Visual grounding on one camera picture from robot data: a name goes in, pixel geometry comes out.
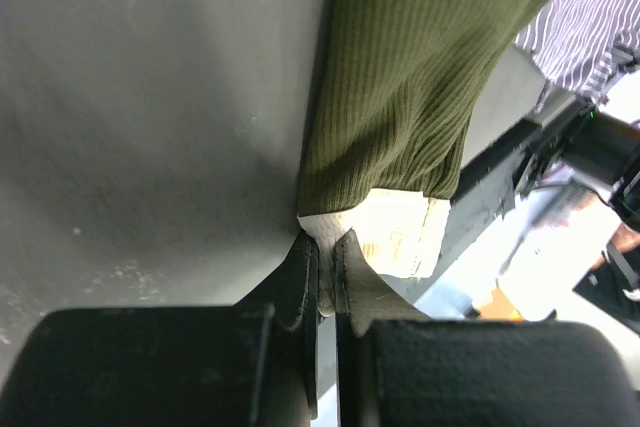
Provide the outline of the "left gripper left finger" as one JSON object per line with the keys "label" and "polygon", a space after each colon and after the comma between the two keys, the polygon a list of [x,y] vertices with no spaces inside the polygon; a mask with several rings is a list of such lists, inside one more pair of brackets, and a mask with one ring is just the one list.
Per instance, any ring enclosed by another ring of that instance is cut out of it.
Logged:
{"label": "left gripper left finger", "polygon": [[1,391],[5,426],[307,426],[317,415],[319,250],[232,306],[47,315]]}

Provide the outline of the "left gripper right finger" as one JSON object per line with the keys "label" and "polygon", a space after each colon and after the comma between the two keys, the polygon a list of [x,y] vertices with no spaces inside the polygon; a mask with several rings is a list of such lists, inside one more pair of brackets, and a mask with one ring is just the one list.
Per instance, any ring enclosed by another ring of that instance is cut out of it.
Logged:
{"label": "left gripper right finger", "polygon": [[571,322],[436,321],[334,248],[342,426],[635,426],[639,399],[611,343]]}

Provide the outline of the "olive green underwear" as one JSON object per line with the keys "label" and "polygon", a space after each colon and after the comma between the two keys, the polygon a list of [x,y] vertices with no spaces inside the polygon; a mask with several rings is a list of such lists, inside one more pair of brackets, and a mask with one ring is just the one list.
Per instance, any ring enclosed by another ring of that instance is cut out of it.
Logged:
{"label": "olive green underwear", "polygon": [[334,0],[298,194],[321,315],[335,311],[333,250],[348,232],[375,272],[432,274],[475,103],[548,1]]}

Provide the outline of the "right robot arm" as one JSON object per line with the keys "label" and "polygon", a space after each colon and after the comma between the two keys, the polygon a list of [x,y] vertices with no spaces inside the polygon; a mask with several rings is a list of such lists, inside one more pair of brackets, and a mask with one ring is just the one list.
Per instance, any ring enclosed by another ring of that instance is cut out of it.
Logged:
{"label": "right robot arm", "polygon": [[581,187],[608,191],[604,203],[627,227],[639,229],[638,126],[572,103],[527,148],[515,192],[543,189],[543,176],[557,163],[573,169]]}

